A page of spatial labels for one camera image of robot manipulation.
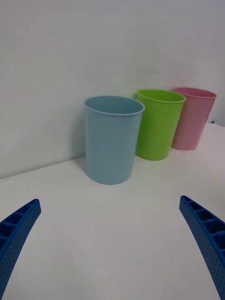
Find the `white table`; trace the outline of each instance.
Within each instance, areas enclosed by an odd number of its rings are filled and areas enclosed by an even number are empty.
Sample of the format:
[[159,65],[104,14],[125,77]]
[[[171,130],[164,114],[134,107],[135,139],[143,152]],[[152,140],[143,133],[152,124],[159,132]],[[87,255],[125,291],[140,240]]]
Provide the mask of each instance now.
[[136,157],[116,186],[83,169],[80,158],[0,182],[0,220],[42,207],[3,300],[219,300],[179,201],[225,220],[225,128],[208,124],[196,151]]

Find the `green cup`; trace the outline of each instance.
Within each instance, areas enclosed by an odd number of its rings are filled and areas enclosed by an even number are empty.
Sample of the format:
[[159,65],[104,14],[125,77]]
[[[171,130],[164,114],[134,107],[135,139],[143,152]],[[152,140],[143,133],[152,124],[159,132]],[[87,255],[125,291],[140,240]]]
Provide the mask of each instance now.
[[136,99],[145,106],[136,155],[148,160],[167,157],[186,98],[168,90],[139,90]]

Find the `cup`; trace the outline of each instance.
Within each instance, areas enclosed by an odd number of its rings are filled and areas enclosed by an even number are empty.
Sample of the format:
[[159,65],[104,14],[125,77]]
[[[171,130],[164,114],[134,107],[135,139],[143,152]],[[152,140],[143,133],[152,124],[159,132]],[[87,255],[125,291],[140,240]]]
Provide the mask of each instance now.
[[99,183],[118,184],[131,173],[144,105],[119,96],[85,101],[86,168]]
[[168,90],[139,90],[136,99],[145,105],[136,155],[148,160],[167,157],[185,97]]
[[186,97],[172,147],[179,150],[195,150],[210,111],[216,99],[216,94],[201,89],[175,88],[173,91]]

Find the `light blue cup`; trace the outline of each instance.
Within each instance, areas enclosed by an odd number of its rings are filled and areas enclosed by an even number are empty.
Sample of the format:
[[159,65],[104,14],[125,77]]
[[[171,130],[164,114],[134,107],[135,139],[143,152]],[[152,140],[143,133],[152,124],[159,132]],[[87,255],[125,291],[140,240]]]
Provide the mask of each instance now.
[[144,105],[119,96],[85,101],[86,168],[99,183],[118,184],[130,175]]

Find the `pink cup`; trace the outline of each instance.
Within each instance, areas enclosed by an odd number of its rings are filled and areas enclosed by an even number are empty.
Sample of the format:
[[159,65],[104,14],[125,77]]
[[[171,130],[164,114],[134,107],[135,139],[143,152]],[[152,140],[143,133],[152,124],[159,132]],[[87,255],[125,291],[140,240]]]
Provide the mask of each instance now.
[[195,150],[209,117],[216,94],[208,90],[175,88],[173,91],[186,97],[177,125],[172,147]]

